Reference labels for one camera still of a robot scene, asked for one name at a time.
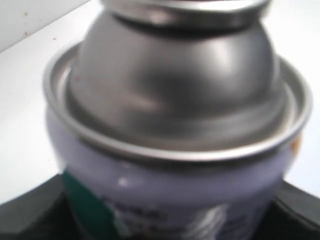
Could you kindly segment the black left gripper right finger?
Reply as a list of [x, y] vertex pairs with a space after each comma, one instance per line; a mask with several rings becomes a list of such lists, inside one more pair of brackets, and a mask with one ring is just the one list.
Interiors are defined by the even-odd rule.
[[289, 183], [278, 192], [262, 223], [263, 240], [318, 240], [320, 199]]

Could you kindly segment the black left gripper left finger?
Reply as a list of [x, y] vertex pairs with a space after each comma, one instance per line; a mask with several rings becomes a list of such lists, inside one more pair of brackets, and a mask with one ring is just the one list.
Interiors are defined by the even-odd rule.
[[2, 240], [80, 240], [61, 177], [0, 205]]

